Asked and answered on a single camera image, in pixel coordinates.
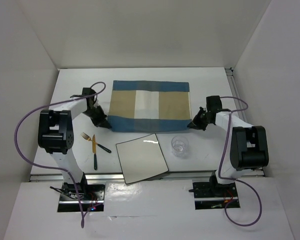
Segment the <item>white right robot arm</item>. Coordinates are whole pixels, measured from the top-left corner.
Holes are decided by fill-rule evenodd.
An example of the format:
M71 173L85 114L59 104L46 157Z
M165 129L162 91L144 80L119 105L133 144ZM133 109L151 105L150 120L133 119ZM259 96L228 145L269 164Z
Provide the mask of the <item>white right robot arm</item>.
M234 113L239 110L224 108L225 96L206 97L206 107L187 125L189 129L203 130L215 125L226 131L225 143L217 170L209 178L208 190L222 197L240 177L269 164L266 129L247 123Z

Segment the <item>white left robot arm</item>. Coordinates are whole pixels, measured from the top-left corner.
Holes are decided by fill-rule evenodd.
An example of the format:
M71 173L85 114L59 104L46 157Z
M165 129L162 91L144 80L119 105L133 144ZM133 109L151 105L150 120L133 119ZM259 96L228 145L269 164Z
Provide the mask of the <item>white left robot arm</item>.
M87 197L89 187L85 173L79 168L72 151L75 135L73 119L80 114L90 118L95 127L111 129L107 115L97 103L97 92L84 87L80 95L71 96L67 102L55 109L40 112L38 145L55 160L62 169L63 188L78 200Z

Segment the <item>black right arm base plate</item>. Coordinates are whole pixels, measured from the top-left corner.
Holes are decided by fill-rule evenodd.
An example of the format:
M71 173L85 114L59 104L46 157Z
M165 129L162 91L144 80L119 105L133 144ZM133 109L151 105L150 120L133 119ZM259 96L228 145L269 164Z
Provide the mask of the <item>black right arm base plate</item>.
M193 194L196 210L240 208L240 201L236 185L234 183L222 185L221 188L212 187L209 182L193 182L192 189L188 190Z

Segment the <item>clear plastic cup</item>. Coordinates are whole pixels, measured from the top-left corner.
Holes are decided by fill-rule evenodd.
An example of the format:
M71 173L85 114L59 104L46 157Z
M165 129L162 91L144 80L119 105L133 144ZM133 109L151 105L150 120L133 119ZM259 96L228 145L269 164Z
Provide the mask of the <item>clear plastic cup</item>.
M186 158L189 152L189 141L184 136L175 136L171 140L171 152L178 158Z

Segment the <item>blue beige striped placemat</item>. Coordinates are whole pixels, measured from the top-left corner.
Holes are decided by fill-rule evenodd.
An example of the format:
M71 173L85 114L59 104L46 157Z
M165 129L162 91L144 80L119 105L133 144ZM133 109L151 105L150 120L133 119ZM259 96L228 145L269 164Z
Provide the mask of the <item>blue beige striped placemat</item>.
M185 131L192 120L190 84L115 80L107 120L118 133Z

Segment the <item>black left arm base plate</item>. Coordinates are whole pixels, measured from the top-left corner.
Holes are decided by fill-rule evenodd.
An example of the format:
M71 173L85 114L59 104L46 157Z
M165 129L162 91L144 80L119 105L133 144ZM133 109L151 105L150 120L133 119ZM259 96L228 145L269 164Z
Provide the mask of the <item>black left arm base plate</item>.
M103 212L105 199L105 184L90 184L86 193L80 192L79 197L84 212ZM54 188L59 193L58 213L80 212L78 197L75 192L62 188Z

